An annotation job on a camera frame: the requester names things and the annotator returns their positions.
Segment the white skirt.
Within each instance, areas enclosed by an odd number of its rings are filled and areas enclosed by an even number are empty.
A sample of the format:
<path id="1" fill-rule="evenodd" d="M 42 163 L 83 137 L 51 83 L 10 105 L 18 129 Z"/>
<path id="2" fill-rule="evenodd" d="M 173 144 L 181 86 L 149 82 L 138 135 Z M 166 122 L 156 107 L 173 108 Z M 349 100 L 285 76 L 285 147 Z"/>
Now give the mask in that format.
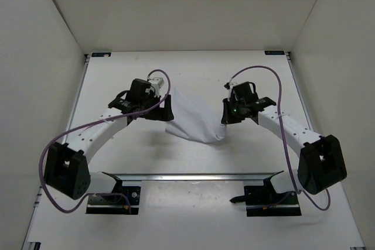
<path id="1" fill-rule="evenodd" d="M 187 96 L 173 87 L 171 106 L 174 119 L 166 123 L 166 133 L 199 143 L 214 143 L 226 137 L 226 126 L 202 98 Z"/>

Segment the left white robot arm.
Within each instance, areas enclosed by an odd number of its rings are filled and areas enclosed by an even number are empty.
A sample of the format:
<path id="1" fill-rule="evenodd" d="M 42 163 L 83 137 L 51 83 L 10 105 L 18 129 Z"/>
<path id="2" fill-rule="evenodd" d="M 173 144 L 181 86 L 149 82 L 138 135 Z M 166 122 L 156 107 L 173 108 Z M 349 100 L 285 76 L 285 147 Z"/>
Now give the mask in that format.
<path id="1" fill-rule="evenodd" d="M 39 175 L 44 189 L 52 187 L 78 200 L 86 194 L 102 194 L 108 201 L 122 197 L 120 179 L 107 172 L 89 171 L 94 155 L 119 131 L 138 118 L 167 122 L 174 119 L 171 95 L 161 95 L 167 77 L 136 78 L 129 90 L 116 95 L 99 119 L 71 129 L 77 136 L 65 143 L 54 140 L 40 160 Z"/>

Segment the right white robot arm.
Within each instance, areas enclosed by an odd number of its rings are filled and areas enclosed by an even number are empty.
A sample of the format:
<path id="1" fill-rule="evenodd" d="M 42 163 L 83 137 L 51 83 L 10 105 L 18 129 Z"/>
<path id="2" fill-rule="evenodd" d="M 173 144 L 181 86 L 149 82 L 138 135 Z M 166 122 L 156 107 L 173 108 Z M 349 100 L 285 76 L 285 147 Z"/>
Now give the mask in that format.
<path id="1" fill-rule="evenodd" d="M 259 197 L 274 204 L 294 191 L 316 195 L 347 177 L 338 138 L 316 133 L 283 114 L 275 101 L 258 97 L 254 83 L 226 83 L 225 88 L 229 96 L 223 100 L 223 125 L 251 119 L 285 141 L 299 158 L 297 169 L 265 178 L 258 192 L 232 198 L 232 203 Z"/>

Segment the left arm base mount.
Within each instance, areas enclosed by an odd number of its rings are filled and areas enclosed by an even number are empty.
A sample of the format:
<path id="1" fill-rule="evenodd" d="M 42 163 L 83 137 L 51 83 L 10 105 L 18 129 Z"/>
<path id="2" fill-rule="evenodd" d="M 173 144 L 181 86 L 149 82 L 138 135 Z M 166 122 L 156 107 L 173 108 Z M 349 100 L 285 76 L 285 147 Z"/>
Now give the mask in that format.
<path id="1" fill-rule="evenodd" d="M 90 196 L 87 202 L 86 214 L 138 215 L 141 186 L 122 186 L 121 193 L 129 200 L 131 207 L 128 206 L 122 196 Z"/>

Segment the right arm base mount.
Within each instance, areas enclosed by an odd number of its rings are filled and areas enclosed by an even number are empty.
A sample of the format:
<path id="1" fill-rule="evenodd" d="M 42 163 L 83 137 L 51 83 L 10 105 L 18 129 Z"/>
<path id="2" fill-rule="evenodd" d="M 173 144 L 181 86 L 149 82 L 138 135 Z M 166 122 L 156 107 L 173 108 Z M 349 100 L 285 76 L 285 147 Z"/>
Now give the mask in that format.
<path id="1" fill-rule="evenodd" d="M 265 186 L 244 186 L 244 194 L 230 199 L 232 204 L 244 203 L 247 217 L 298 217 L 301 209 L 293 191 L 271 193 Z"/>

